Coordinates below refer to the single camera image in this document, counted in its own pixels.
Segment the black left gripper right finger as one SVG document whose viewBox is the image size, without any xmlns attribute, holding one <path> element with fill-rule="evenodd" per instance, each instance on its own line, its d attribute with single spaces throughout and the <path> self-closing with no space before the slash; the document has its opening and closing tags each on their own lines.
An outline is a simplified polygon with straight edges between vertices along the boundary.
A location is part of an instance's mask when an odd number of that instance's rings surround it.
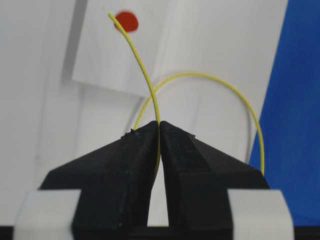
<svg viewBox="0 0 320 240">
<path fill-rule="evenodd" d="M 269 189 L 256 168 L 162 121 L 168 223 L 185 234 L 232 234 L 228 189 Z"/>
</svg>

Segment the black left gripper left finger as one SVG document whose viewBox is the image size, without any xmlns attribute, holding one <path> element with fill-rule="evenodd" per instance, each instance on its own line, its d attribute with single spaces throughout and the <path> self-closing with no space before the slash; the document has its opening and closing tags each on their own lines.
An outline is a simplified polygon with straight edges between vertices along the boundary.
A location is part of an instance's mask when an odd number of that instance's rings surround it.
<svg viewBox="0 0 320 240">
<path fill-rule="evenodd" d="M 80 190 L 74 234 L 127 234 L 146 226 L 159 126 L 151 121 L 120 139 L 52 169 L 41 190 Z"/>
</svg>

